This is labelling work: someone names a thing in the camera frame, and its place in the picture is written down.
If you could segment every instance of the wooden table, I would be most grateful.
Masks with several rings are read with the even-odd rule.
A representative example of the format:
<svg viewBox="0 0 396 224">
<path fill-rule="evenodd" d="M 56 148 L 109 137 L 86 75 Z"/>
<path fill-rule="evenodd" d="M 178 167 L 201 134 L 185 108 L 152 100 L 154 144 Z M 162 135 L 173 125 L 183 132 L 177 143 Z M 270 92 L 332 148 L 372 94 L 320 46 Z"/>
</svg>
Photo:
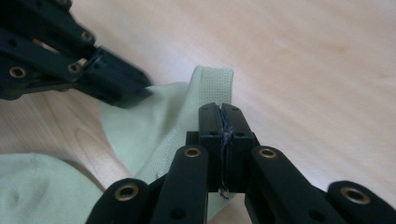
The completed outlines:
<svg viewBox="0 0 396 224">
<path fill-rule="evenodd" d="M 234 69 L 233 104 L 315 186 L 363 184 L 396 207 L 396 2 L 75 0 L 97 44 L 157 85 Z M 0 102 L 0 152 L 38 152 L 106 188 L 128 176 L 98 102 L 77 91 Z M 239 195 L 210 223 L 249 223 Z"/>
</svg>

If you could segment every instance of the wood grain surface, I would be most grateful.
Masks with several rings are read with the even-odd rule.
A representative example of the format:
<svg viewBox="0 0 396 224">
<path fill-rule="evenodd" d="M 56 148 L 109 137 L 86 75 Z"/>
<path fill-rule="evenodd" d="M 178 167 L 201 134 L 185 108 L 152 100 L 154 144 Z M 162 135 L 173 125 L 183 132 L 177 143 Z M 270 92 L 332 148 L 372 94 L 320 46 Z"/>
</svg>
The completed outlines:
<svg viewBox="0 0 396 224">
<path fill-rule="evenodd" d="M 262 145 L 315 186 L 351 180 L 396 207 L 396 2 L 74 0 L 72 13 L 156 85 L 234 69 L 233 104 Z M 45 153 L 102 188 L 128 176 L 98 102 L 45 92 L 0 102 L 0 152 Z M 243 195 L 210 223 L 249 223 Z"/>
</svg>

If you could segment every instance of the green cloth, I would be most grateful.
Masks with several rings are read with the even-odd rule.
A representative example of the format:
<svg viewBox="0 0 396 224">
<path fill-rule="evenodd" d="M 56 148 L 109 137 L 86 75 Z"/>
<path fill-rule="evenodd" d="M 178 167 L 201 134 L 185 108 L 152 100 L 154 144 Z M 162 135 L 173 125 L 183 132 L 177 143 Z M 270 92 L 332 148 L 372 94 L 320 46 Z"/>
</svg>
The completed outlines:
<svg viewBox="0 0 396 224">
<path fill-rule="evenodd" d="M 108 142 L 134 178 L 151 183 L 167 173 L 186 132 L 198 131 L 198 108 L 231 103 L 232 83 L 232 69 L 198 66 L 190 85 L 150 87 L 153 95 L 131 109 L 101 104 Z M 226 203 L 218 193 L 209 194 L 208 217 Z"/>
<path fill-rule="evenodd" d="M 165 175 L 187 131 L 198 130 L 198 108 L 231 103 L 233 70 L 197 67 L 190 85 L 154 86 L 131 109 L 100 105 L 108 141 L 134 178 Z M 85 175 L 49 156 L 0 155 L 0 224 L 85 223 L 102 192 Z M 209 195 L 208 217 L 225 204 Z"/>
<path fill-rule="evenodd" d="M 63 161 L 34 153 L 0 155 L 1 224 L 84 223 L 101 196 Z"/>
</svg>

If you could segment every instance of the screw hole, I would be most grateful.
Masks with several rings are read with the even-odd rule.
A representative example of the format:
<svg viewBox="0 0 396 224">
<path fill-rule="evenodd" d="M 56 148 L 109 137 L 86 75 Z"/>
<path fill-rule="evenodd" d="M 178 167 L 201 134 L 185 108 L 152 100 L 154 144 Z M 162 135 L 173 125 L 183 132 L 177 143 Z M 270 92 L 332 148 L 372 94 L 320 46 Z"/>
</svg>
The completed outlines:
<svg viewBox="0 0 396 224">
<path fill-rule="evenodd" d="M 341 193 L 344 197 L 353 203 L 367 204 L 370 203 L 370 198 L 365 193 L 358 189 L 343 187 L 341 188 Z"/>
<path fill-rule="evenodd" d="M 114 197 L 120 202 L 129 201 L 136 197 L 138 192 L 139 187 L 136 184 L 126 184 L 116 190 Z"/>
<path fill-rule="evenodd" d="M 69 64 L 69 66 L 67 66 L 67 70 L 70 73 L 77 73 L 77 72 L 79 72 L 80 68 L 81 68 L 81 66 L 79 66 L 78 63 L 71 63 L 71 64 Z"/>
<path fill-rule="evenodd" d="M 186 157 L 197 157 L 201 155 L 201 150 L 194 147 L 187 148 L 186 150 L 184 150 L 184 155 Z"/>
<path fill-rule="evenodd" d="M 262 157 L 265 157 L 268 159 L 272 159 L 272 158 L 276 157 L 276 152 L 274 152 L 272 149 L 269 149 L 269 148 L 260 149 L 259 154 Z"/>
<path fill-rule="evenodd" d="M 186 211 L 181 208 L 175 208 L 171 211 L 172 219 L 183 219 L 186 216 Z"/>
<path fill-rule="evenodd" d="M 11 67 L 9 69 L 9 74 L 15 78 L 24 78 L 26 77 L 26 71 L 21 67 Z"/>
<path fill-rule="evenodd" d="M 315 209 L 310 209 L 308 211 L 308 215 L 314 219 L 315 221 L 318 222 L 324 222 L 326 221 L 326 217 L 323 215 L 323 213 L 319 212 L 318 210 Z"/>
</svg>

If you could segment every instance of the metal screw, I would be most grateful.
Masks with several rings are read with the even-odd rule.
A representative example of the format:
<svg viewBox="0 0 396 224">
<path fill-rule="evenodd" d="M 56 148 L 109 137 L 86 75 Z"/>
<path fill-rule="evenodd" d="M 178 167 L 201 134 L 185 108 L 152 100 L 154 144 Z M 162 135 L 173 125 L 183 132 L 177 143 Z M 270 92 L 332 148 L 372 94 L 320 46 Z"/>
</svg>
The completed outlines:
<svg viewBox="0 0 396 224">
<path fill-rule="evenodd" d="M 79 72 L 80 68 L 81 68 L 81 66 L 79 65 L 79 63 L 70 63 L 67 66 L 67 70 L 69 71 L 69 73 L 77 73 L 77 72 Z"/>
<path fill-rule="evenodd" d="M 15 66 L 15 67 L 11 67 L 10 69 L 9 69 L 9 74 L 12 76 L 12 77 L 15 77 L 15 78 L 24 78 L 24 77 L 26 77 L 26 71 L 23 69 L 23 68 L 21 68 L 21 67 L 17 67 L 17 66 Z"/>
<path fill-rule="evenodd" d="M 272 149 L 269 148 L 262 148 L 259 151 L 259 154 L 262 157 L 268 158 L 268 159 L 272 159 L 276 157 L 276 152 L 274 152 Z"/>
<path fill-rule="evenodd" d="M 114 198 L 120 202 L 129 201 L 136 197 L 139 193 L 139 187 L 136 184 L 130 183 L 119 187 L 114 193 Z"/>
<path fill-rule="evenodd" d="M 93 40 L 93 35 L 88 31 L 84 31 L 81 34 L 81 39 L 85 42 L 90 42 L 91 40 Z"/>
<path fill-rule="evenodd" d="M 190 147 L 184 150 L 184 155 L 186 157 L 198 157 L 201 155 L 201 150 L 195 147 Z"/>
<path fill-rule="evenodd" d="M 370 198 L 367 194 L 361 192 L 358 189 L 351 187 L 343 187 L 340 189 L 341 194 L 353 203 L 358 204 L 368 204 L 370 203 Z"/>
</svg>

